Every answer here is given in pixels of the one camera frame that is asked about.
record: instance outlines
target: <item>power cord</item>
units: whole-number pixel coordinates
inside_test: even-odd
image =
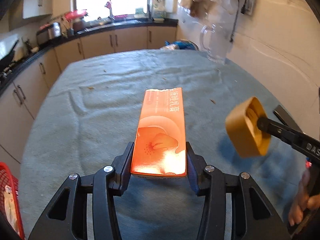
[[[245,4],[247,3],[247,0],[244,0],[244,4],[243,4],[243,6],[242,6],[242,8],[241,8],[241,13],[242,14],[245,14],[245,11],[246,11],[246,9],[245,9]]]
[[[236,24],[237,24],[237,20],[238,20],[239,8],[240,8],[240,0],[238,0],[238,10],[237,10],[236,19],[235,19],[235,22],[233,24],[233,29],[232,29],[232,33],[231,33],[231,37],[230,37],[230,42],[231,43],[233,43],[233,37],[234,37],[235,31],[236,31]]]

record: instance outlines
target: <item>glass pitcher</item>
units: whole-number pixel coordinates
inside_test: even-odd
[[[204,46],[204,34],[207,33],[209,26],[204,26],[200,33],[200,46],[202,50],[208,51],[208,59],[216,63],[224,64],[227,57],[227,52],[230,48],[230,37],[232,30],[229,25],[212,24],[211,25],[211,37],[209,47]]]

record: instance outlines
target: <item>human hand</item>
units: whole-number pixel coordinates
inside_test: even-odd
[[[320,195],[309,197],[307,186],[310,181],[310,171],[307,169],[299,182],[298,193],[295,196],[289,211],[288,221],[290,226],[299,224],[303,219],[303,211],[308,208],[316,210],[320,206]]]

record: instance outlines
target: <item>orange box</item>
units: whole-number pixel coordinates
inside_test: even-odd
[[[143,178],[187,174],[182,88],[146,91],[131,173]]]

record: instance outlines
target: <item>red basket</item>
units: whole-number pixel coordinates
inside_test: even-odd
[[[18,180],[12,176],[10,169],[5,163],[0,162],[0,211],[6,217],[5,210],[4,210],[4,196],[2,192],[4,192],[5,185],[8,185],[12,188],[12,195],[14,200],[14,206],[16,208],[17,213],[17,221],[18,221],[18,228],[20,232],[20,238],[24,239],[24,232],[22,227],[22,220],[20,216],[19,210],[19,203],[18,203]]]

